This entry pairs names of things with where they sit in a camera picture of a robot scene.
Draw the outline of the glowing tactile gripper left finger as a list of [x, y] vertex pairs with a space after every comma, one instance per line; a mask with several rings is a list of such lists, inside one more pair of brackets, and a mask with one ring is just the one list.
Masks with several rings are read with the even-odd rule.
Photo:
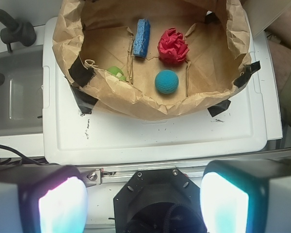
[[81, 233], [87, 209], [75, 166], [0, 165], [0, 233]]

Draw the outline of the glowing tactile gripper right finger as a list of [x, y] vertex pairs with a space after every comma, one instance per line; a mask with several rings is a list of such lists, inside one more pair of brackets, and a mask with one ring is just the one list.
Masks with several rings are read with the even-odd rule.
[[200, 206], [210, 233], [291, 233], [291, 159], [209, 162]]

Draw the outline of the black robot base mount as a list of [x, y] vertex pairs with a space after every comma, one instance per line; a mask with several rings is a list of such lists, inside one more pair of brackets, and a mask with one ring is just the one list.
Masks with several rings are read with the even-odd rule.
[[177, 168], [141, 170], [113, 199], [118, 233], [206, 233], [200, 188]]

